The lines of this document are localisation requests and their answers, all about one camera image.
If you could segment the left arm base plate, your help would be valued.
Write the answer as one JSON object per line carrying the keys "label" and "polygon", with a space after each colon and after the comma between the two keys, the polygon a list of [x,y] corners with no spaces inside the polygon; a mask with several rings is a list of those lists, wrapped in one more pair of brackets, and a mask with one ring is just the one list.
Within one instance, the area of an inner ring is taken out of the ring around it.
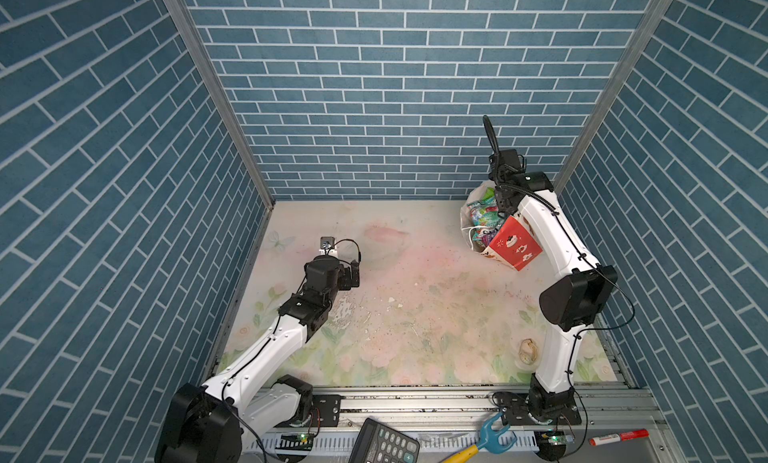
{"label": "left arm base plate", "polygon": [[277,428],[325,428],[337,427],[341,413],[342,397],[339,394],[313,395],[312,402],[300,402],[297,413],[289,420],[280,422]]}

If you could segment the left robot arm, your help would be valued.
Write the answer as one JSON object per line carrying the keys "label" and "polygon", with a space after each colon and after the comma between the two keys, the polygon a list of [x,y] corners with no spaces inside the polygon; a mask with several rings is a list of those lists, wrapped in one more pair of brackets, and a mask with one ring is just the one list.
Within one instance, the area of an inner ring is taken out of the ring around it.
{"label": "left robot arm", "polygon": [[200,385],[186,383],[171,398],[154,459],[157,462],[236,462],[244,446],[260,444],[281,423],[306,420],[312,387],[286,375],[265,395],[273,373],[327,321],[336,296],[360,285],[360,262],[320,254],[278,309],[268,329],[243,354]]}

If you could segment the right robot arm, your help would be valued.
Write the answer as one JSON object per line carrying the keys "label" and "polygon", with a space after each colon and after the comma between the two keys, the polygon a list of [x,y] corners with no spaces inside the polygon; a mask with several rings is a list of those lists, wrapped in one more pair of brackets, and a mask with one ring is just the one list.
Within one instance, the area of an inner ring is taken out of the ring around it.
{"label": "right robot arm", "polygon": [[518,271],[544,255],[554,274],[538,298],[550,327],[527,397],[530,417],[546,424],[576,408],[572,374],[581,338],[603,310],[618,275],[580,240],[545,173],[527,172],[514,149],[495,149],[489,164],[504,223],[488,250]]}

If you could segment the green snack packet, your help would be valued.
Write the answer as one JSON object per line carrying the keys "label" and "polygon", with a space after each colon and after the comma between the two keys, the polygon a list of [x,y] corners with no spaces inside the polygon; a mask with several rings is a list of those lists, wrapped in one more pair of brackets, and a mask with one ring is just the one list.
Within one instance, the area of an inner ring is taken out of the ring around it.
{"label": "green snack packet", "polygon": [[486,188],[482,197],[468,203],[466,208],[471,220],[468,234],[474,243],[486,248],[505,222],[505,218],[499,213],[495,189]]}

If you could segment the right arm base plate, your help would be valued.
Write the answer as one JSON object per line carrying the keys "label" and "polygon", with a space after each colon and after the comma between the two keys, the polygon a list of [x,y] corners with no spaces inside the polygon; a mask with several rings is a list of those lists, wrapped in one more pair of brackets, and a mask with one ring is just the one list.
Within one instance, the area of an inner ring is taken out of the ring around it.
{"label": "right arm base plate", "polygon": [[533,390],[527,395],[499,391],[492,394],[491,401],[502,413],[505,425],[548,426],[565,423],[576,426],[583,423],[573,390],[561,393]]}

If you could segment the red white paper bag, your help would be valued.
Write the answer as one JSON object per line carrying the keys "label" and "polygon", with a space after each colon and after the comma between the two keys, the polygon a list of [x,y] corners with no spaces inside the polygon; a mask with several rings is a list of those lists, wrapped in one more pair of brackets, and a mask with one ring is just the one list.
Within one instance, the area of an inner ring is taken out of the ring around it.
{"label": "red white paper bag", "polygon": [[470,192],[465,204],[460,209],[460,229],[472,251],[498,260],[517,271],[522,271],[534,259],[543,254],[543,249],[534,238],[530,225],[520,214],[505,217],[499,212],[505,218],[505,222],[486,248],[474,243],[468,234],[471,220],[466,205],[480,199],[488,187],[495,189],[495,184],[491,181],[485,181]]}

